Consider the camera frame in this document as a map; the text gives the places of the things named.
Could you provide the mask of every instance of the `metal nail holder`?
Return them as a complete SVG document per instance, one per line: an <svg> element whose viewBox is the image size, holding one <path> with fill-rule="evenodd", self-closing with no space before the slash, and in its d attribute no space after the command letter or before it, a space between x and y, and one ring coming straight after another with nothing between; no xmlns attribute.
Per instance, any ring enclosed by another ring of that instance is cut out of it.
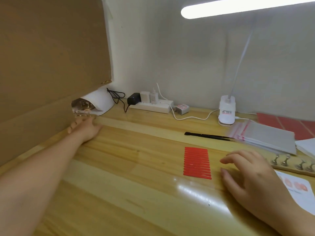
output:
<svg viewBox="0 0 315 236"><path fill-rule="evenodd" d="M279 154L277 154L276 158L271 161L271 164L273 164L274 166L278 165L277 160L279 157L280 157Z"/></svg>
<svg viewBox="0 0 315 236"><path fill-rule="evenodd" d="M286 158L283 162L281 162L281 165L284 167L288 166L288 160L291 158L291 156L289 154L286 155Z"/></svg>
<svg viewBox="0 0 315 236"><path fill-rule="evenodd" d="M313 165L315 165L315 163L312 163L309 167L306 167L305 170L307 170L309 172L314 172Z"/></svg>
<svg viewBox="0 0 315 236"><path fill-rule="evenodd" d="M303 170L303 164L304 164L304 163L306 163L306 161L302 159L301 164L295 165L296 169L298 169L298 170Z"/></svg>

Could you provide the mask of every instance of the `small white bottle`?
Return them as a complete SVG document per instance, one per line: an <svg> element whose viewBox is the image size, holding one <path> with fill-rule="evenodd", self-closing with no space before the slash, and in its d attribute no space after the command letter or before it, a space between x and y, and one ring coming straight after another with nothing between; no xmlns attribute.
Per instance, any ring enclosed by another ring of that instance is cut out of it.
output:
<svg viewBox="0 0 315 236"><path fill-rule="evenodd" d="M152 104L157 104L158 103L158 93L153 89L153 93L150 94L150 102Z"/></svg>

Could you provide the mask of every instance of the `desk lamp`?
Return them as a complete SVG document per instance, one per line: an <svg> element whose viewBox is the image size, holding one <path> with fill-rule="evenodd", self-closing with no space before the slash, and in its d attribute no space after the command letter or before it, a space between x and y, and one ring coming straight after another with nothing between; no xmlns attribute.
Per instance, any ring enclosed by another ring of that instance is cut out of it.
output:
<svg viewBox="0 0 315 236"><path fill-rule="evenodd" d="M315 0L217 0L184 7L181 11L181 15L186 19L197 19L202 17L212 17L245 11L283 7L314 1ZM241 55L236 73L234 75L233 87L231 89L231 92L229 95L224 95L221 97L219 125L224 127L230 127L235 122L236 103L235 97L233 97L232 94L238 75L238 70L246 54L250 39L253 35L253 31L254 25L251 28L250 35L248 36L248 40Z"/></svg>

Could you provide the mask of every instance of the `white wall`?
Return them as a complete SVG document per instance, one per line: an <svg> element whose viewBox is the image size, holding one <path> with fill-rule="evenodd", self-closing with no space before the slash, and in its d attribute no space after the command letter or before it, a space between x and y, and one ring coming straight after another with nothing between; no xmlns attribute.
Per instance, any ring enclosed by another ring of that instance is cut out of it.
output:
<svg viewBox="0 0 315 236"><path fill-rule="evenodd" d="M106 0L114 82L194 107L217 108L255 14L258 21L234 96L240 112L315 120L315 4L195 20L180 15L194 0Z"/></svg>

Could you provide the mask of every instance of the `black cable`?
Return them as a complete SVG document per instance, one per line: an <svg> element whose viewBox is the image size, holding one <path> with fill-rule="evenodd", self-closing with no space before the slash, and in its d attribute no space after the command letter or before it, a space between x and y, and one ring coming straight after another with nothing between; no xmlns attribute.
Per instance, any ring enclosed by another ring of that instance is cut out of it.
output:
<svg viewBox="0 0 315 236"><path fill-rule="evenodd" d="M125 107L126 107L125 102L124 102L123 100L121 100L121 98L124 98L124 97L126 96L126 94L123 93L123 92L118 92L118 91L109 90L108 88L107 88L107 92L110 93L110 95L111 95L111 97L112 97L112 99L113 99L113 101L114 101L115 104L118 104L119 101L121 101L121 102L124 104L124 111L125 111L125 113L126 113L130 105L128 105L127 109L125 109Z"/></svg>

